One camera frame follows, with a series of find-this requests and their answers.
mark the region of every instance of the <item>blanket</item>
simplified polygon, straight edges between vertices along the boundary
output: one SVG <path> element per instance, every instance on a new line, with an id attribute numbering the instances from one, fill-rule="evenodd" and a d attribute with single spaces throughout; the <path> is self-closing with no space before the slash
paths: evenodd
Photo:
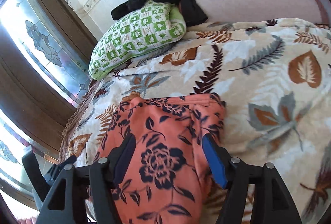
<path id="1" fill-rule="evenodd" d="M 330 41 L 329 29 L 300 19 L 190 27 L 165 55 L 103 79 L 62 154 L 92 164 L 132 91 L 145 99 L 215 92 L 227 103 L 222 145 L 246 163 L 274 163 L 303 223 L 315 224 L 331 203 Z M 212 189 L 201 223 L 216 222 L 224 197 Z M 253 199 L 250 188 L 243 224 Z"/>

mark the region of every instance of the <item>pink headboard cushion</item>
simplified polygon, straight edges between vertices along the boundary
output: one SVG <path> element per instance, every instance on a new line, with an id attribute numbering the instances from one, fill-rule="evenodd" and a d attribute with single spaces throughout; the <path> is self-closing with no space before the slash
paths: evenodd
<path id="1" fill-rule="evenodd" d="M 196 2 L 208 16 L 208 21 L 234 23 L 274 18 L 300 18 L 312 23 L 328 23 L 327 16 L 321 14 L 315 0 L 196 0 Z"/>

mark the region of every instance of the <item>pink fabric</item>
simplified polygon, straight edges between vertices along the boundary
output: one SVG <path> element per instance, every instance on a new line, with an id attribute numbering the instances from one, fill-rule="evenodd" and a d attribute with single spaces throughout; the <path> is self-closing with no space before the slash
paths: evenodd
<path id="1" fill-rule="evenodd" d="M 196 0 L 208 21 L 263 21 L 274 18 L 299 18 L 312 23 L 323 21 L 315 0 Z"/>
<path id="2" fill-rule="evenodd" d="M 212 184 L 201 140 L 210 133 L 219 142 L 224 116 L 217 94 L 120 103 L 95 160 L 135 136 L 124 181 L 111 190 L 123 223 L 198 223 Z"/>

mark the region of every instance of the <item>brown ruffled fabric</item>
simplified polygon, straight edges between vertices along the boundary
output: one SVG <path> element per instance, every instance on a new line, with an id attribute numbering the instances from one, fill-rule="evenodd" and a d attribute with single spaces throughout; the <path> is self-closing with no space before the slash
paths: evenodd
<path id="1" fill-rule="evenodd" d="M 87 93 L 82 97 L 83 100 L 77 107 L 77 111 L 71 116 L 68 120 L 66 127 L 64 128 L 62 135 L 63 140 L 60 147 L 59 161 L 63 162 L 66 159 L 67 149 L 69 147 L 69 141 L 73 136 L 73 133 L 82 118 L 85 110 L 87 109 L 90 101 L 93 99 L 95 92 L 97 91 L 100 85 L 100 81 L 92 80 Z"/>

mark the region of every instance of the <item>pillow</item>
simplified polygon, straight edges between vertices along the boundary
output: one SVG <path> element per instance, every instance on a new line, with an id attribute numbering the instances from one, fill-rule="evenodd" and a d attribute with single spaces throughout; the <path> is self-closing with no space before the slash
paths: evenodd
<path id="1" fill-rule="evenodd" d="M 148 0 L 103 35 L 92 52 L 90 77 L 101 80 L 127 60 L 176 42 L 185 32 L 185 21 L 175 5 Z"/>
<path id="2" fill-rule="evenodd" d="M 300 18 L 314 24 L 327 24 L 327 14 L 315 0 L 196 0 L 207 21 L 263 21 Z"/>

